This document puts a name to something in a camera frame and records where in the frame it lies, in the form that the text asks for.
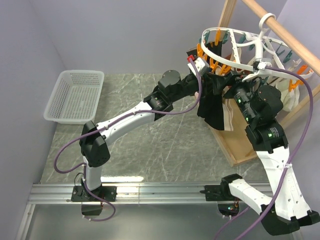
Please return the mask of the black boxer briefs tan waistband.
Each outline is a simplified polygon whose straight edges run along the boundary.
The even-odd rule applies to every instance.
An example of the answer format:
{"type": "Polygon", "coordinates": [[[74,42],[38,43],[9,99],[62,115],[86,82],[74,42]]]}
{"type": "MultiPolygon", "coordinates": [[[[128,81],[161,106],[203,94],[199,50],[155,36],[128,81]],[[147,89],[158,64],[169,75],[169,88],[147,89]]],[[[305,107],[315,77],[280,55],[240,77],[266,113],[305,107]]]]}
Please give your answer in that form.
{"type": "Polygon", "coordinates": [[[227,78],[206,73],[201,77],[201,83],[202,92],[197,115],[215,130],[233,131],[233,109],[229,102],[223,100],[227,78]]]}

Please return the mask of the white round clip hanger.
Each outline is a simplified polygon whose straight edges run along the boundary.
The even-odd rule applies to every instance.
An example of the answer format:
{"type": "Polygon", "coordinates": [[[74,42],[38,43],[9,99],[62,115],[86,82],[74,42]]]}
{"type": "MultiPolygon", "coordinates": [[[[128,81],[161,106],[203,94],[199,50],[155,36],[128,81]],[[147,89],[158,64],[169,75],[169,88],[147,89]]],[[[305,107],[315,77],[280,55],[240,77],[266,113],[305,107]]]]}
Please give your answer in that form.
{"type": "Polygon", "coordinates": [[[269,29],[265,28],[264,24],[269,18],[275,19],[276,16],[272,13],[266,13],[259,21],[258,26],[260,32],[258,34],[229,27],[207,28],[203,31],[199,43],[204,53],[210,57],[210,63],[214,66],[222,64],[223,66],[230,68],[229,66],[225,65],[226,60],[230,59],[216,55],[208,50],[205,44],[209,42],[214,42],[215,45],[217,45],[218,42],[223,44],[225,41],[229,41],[232,47],[237,46],[238,48],[241,48],[241,62],[243,64],[253,66],[255,61],[260,60],[271,63],[272,66],[267,66],[265,70],[254,71],[253,69],[253,71],[241,71],[247,71],[250,73],[244,78],[244,80],[249,81],[254,77],[265,78],[269,76],[278,79],[298,80],[298,77],[284,72],[285,61],[279,58],[280,54],[274,49],[272,44],[275,43],[280,48],[288,49],[290,54],[292,53],[292,49],[284,41],[265,35],[269,29]]]}

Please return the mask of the aluminium mounting rail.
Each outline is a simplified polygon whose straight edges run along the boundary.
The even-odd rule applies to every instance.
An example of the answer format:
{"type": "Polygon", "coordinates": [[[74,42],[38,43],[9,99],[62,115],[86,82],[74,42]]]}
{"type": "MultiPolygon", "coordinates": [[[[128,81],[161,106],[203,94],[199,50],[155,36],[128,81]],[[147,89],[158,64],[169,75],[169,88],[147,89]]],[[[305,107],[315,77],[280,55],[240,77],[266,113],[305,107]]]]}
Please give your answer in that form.
{"type": "Polygon", "coordinates": [[[113,182],[115,216],[90,222],[73,184],[35,184],[17,233],[19,240],[232,240],[258,217],[244,204],[229,222],[219,201],[207,201],[204,183],[113,182]]]}

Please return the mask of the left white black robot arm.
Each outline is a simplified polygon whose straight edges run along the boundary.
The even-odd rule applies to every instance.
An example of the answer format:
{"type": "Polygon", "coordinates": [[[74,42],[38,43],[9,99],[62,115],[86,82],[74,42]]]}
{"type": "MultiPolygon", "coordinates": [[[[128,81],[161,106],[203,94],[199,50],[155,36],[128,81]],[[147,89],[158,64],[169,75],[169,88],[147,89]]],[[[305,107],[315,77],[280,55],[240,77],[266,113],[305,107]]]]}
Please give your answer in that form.
{"type": "Polygon", "coordinates": [[[176,70],[168,70],[147,97],[132,109],[98,124],[87,122],[79,141],[80,151],[86,164],[82,180],[83,195],[89,201],[96,201],[101,195],[102,166],[110,159],[109,146],[132,130],[159,120],[165,115],[174,115],[173,103],[203,90],[198,81],[204,71],[191,72],[181,78],[176,70]]]}

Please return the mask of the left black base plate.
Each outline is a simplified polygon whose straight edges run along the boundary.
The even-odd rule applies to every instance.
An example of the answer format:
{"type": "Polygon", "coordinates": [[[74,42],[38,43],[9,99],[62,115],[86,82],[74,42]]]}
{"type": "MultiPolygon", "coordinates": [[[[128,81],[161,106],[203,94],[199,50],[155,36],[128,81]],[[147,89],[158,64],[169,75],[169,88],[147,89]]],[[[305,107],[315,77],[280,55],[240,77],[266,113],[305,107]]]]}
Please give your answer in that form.
{"type": "Polygon", "coordinates": [[[89,221],[102,222],[105,219],[96,219],[104,208],[104,205],[111,207],[111,215],[106,220],[112,218],[116,213],[116,208],[113,202],[116,201],[117,187],[100,185],[94,190],[88,190],[85,187],[83,177],[80,179],[80,184],[76,184],[76,178],[83,173],[78,173],[74,178],[74,186],[71,193],[70,201],[72,203],[81,203],[81,214],[83,218],[89,221]]]}

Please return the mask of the pale green hanging underwear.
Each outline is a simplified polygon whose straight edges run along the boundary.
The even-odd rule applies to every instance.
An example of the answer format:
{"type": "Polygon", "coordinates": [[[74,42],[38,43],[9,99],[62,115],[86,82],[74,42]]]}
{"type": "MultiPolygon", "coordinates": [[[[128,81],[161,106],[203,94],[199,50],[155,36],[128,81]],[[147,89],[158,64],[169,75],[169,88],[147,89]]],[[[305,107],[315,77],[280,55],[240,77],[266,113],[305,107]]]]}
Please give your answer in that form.
{"type": "Polygon", "coordinates": [[[281,93],[280,100],[283,104],[283,110],[291,112],[299,103],[300,90],[299,86],[304,83],[301,80],[283,79],[274,83],[276,89],[281,93]]]}

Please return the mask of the white plastic basket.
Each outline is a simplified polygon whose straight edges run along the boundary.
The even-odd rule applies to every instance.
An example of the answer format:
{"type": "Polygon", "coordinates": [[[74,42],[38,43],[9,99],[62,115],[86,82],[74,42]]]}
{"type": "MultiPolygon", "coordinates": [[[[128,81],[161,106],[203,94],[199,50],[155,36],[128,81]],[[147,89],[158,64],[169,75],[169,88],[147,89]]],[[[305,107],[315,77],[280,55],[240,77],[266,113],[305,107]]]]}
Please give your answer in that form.
{"type": "Polygon", "coordinates": [[[43,117],[59,124],[83,125],[94,120],[105,74],[98,70],[61,72],[43,117]]]}

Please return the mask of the wooden drying rack frame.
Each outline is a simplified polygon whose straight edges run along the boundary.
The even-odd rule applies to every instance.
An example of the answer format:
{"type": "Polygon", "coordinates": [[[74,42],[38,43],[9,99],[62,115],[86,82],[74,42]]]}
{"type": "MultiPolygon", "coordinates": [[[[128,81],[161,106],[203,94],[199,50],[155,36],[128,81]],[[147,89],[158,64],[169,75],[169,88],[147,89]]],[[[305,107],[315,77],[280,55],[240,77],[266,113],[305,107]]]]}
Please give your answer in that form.
{"type": "MultiPolygon", "coordinates": [[[[268,13],[254,0],[246,0],[244,3],[260,18],[268,13]]],[[[313,73],[318,74],[320,72],[320,60],[282,27],[276,18],[269,18],[263,26],[275,32],[279,36],[279,40],[284,41],[290,49],[296,52],[309,65],[313,73]]],[[[210,62],[208,63],[210,70],[215,71],[219,64],[214,66],[210,62]]],[[[242,72],[234,70],[222,76],[230,72],[242,74],[242,72]]],[[[286,69],[284,72],[298,77],[302,82],[308,78],[308,75],[296,74],[286,69]]],[[[235,98],[233,99],[248,125],[245,132],[257,156],[262,161],[274,161],[276,163],[282,161],[281,164],[285,168],[289,167],[294,153],[289,151],[284,129],[276,120],[276,115],[283,108],[280,91],[272,85],[261,85],[260,105],[253,105],[252,102],[243,103],[241,98],[238,102],[236,102],[235,98]]]]}

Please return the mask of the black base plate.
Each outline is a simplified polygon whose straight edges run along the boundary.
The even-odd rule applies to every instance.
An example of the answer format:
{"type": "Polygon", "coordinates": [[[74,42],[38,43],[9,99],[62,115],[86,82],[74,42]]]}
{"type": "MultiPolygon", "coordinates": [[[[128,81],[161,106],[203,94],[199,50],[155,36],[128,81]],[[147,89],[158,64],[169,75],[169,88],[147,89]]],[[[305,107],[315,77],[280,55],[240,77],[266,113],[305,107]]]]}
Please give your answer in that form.
{"type": "Polygon", "coordinates": [[[83,218],[89,221],[102,222],[105,219],[96,219],[104,208],[104,205],[111,207],[111,215],[106,220],[112,218],[116,213],[116,208],[113,202],[116,201],[117,187],[100,185],[94,190],[88,190],[85,187],[83,177],[80,179],[80,184],[76,184],[76,178],[83,173],[78,173],[74,178],[74,186],[71,193],[70,201],[72,203],[81,203],[81,214],[83,218]]]}
{"type": "Polygon", "coordinates": [[[205,185],[204,190],[199,191],[205,194],[207,202],[217,202],[218,211],[223,218],[229,217],[232,219],[240,212],[240,199],[233,196],[229,188],[229,184],[238,179],[242,179],[242,177],[234,173],[223,177],[220,184],[205,185]]]}

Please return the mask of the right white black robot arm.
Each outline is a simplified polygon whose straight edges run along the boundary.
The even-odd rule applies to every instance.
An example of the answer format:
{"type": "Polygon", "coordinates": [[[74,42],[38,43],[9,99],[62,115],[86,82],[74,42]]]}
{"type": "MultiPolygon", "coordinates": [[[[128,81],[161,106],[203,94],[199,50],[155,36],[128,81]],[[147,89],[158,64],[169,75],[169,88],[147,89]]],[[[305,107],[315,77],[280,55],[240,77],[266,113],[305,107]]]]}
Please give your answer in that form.
{"type": "Polygon", "coordinates": [[[318,223],[320,215],[305,201],[292,167],[296,152],[290,151],[285,131],[276,120],[283,108],[280,91],[267,84],[252,90],[248,76],[237,72],[217,76],[213,91],[235,100],[247,122],[246,136],[263,164],[273,193],[268,197],[240,175],[232,174],[221,180],[221,196],[245,202],[272,236],[290,234],[318,223]]]}

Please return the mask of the cream hanging underwear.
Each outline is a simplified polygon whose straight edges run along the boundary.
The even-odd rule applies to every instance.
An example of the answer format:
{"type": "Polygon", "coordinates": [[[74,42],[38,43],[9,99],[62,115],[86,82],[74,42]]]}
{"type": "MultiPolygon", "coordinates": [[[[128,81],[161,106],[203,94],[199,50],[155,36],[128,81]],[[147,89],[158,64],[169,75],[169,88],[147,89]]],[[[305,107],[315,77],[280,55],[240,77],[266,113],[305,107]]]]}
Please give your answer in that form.
{"type": "Polygon", "coordinates": [[[224,64],[230,67],[231,70],[234,70],[238,73],[240,73],[241,71],[253,71],[252,65],[242,63],[241,55],[242,48],[237,47],[237,45],[233,46],[230,60],[226,60],[224,64]]]}

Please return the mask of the black hanging garment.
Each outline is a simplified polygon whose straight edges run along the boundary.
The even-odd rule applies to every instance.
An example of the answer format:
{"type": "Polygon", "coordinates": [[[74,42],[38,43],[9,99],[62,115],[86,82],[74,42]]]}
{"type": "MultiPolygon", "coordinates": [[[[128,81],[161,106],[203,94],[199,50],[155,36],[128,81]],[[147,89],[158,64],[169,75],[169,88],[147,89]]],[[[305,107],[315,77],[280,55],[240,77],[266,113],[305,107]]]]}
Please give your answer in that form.
{"type": "MultiPolygon", "coordinates": [[[[222,42],[219,41],[217,45],[215,45],[214,41],[208,42],[205,44],[208,50],[210,50],[212,53],[221,56],[222,54],[222,42]]],[[[198,43],[196,47],[189,49],[186,52],[187,56],[194,56],[194,57],[201,57],[204,60],[207,61],[207,63],[210,63],[210,57],[202,50],[201,44],[198,43]]]]}

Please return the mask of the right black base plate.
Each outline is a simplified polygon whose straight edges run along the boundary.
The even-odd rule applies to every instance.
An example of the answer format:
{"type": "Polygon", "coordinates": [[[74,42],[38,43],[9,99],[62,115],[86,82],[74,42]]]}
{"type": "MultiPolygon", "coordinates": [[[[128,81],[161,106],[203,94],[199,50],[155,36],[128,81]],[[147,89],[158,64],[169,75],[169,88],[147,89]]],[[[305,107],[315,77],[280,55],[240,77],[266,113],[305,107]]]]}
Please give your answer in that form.
{"type": "Polygon", "coordinates": [[[233,196],[229,188],[229,184],[238,179],[242,179],[242,177],[234,173],[223,177],[220,184],[205,185],[204,190],[199,191],[205,194],[207,202],[217,202],[218,211],[223,218],[229,217],[232,219],[240,212],[240,199],[233,196]]]}

